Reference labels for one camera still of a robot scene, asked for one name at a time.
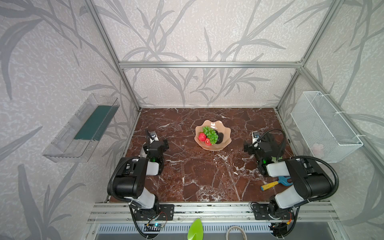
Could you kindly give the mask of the dark avocado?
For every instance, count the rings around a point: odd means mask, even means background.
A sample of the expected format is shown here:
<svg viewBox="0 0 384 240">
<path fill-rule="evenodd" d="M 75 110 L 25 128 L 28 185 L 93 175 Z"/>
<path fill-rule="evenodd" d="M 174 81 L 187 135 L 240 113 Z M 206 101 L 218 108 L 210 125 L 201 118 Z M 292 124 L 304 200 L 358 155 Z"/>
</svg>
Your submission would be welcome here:
<svg viewBox="0 0 384 240">
<path fill-rule="evenodd" d="M 223 139 L 224 139 L 224 134 L 223 133 L 217 133 L 217 136 L 218 136 L 218 140 L 217 140 L 216 144 L 221 144 L 223 142 Z"/>
</svg>

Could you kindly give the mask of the red fake fruit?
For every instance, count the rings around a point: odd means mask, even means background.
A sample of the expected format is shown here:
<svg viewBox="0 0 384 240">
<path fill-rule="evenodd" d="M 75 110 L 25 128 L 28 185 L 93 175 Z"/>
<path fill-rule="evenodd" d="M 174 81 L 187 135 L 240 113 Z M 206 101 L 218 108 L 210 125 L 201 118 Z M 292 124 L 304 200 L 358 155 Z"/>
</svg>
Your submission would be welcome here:
<svg viewBox="0 0 384 240">
<path fill-rule="evenodd" d="M 199 139 L 199 141 L 201 141 L 201 142 L 205 142 L 206 139 L 207 139 L 207 136 L 206 136 L 205 133 L 201 132 L 201 133 L 199 133 L 198 139 Z"/>
<path fill-rule="evenodd" d="M 205 144 L 206 144 L 207 146 L 211 146 L 211 145 L 212 145 L 211 140 L 210 140 L 209 138 L 206 138 L 206 140 L 205 140 Z"/>
</svg>

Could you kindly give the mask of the green grape bunch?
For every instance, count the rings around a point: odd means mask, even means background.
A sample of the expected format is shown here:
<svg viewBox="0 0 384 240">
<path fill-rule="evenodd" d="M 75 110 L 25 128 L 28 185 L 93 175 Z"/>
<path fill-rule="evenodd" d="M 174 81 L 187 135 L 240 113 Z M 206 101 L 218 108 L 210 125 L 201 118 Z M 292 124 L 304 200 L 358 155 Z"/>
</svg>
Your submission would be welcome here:
<svg viewBox="0 0 384 240">
<path fill-rule="evenodd" d="M 211 140 L 212 145 L 216 144 L 218 136 L 215 129 L 211 127 L 203 127 L 203 133 L 205 133 L 207 138 Z"/>
</svg>

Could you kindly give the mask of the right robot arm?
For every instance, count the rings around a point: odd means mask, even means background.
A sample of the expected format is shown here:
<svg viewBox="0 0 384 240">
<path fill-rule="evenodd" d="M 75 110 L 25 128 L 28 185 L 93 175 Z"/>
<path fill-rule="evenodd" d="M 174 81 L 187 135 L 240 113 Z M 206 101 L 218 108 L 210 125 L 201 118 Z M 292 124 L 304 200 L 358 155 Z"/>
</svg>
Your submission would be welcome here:
<svg viewBox="0 0 384 240">
<path fill-rule="evenodd" d="M 287 138 L 283 137 L 277 143 L 272 132 L 252 132 L 252 143 L 244 144 L 244 151 L 256 157 L 260 174 L 277 178 L 277 181 L 261 186 L 261 190 L 266 191 L 278 184 L 287 187 L 272 196 L 266 205 L 269 215 L 274 217 L 283 211 L 327 199 L 336 193 L 340 179 L 329 163 L 312 156 L 284 159 Z"/>
</svg>

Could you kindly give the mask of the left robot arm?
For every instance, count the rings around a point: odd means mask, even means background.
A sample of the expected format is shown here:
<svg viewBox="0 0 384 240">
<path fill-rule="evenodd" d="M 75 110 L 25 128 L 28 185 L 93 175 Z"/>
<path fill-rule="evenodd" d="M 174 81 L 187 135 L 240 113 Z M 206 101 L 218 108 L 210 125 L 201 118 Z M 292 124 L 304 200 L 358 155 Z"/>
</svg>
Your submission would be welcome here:
<svg viewBox="0 0 384 240">
<path fill-rule="evenodd" d="M 158 215 L 159 199 L 145 187 L 148 176 L 159 176 L 165 166 L 164 152 L 169 149 L 168 140 L 160 141 L 156 132 L 146 130 L 146 143 L 140 155 L 121 158 L 108 186 L 108 195 L 126 202 L 138 213 Z"/>
</svg>

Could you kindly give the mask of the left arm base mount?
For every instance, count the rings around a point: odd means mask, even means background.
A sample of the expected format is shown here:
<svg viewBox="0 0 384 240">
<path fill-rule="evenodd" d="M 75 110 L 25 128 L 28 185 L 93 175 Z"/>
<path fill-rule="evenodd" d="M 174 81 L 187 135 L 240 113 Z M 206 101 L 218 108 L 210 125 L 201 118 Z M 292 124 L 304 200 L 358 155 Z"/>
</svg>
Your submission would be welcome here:
<svg viewBox="0 0 384 240">
<path fill-rule="evenodd" d="M 171 221 L 174 218 L 175 205 L 159 204 L 148 210 L 134 210 L 135 219 L 137 221 L 149 221 L 152 219 L 160 221 Z"/>
</svg>

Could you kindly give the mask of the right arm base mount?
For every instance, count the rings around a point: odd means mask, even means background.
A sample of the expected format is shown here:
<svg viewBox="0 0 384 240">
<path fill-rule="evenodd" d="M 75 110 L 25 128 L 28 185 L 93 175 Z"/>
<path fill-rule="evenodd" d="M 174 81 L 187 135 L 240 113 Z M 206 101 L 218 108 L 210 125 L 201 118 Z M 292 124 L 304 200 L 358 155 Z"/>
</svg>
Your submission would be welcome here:
<svg viewBox="0 0 384 240">
<path fill-rule="evenodd" d="M 251 210 L 254 214 L 255 220 L 288 221 L 294 216 L 292 208 L 280 209 L 273 203 L 251 203 Z"/>
</svg>

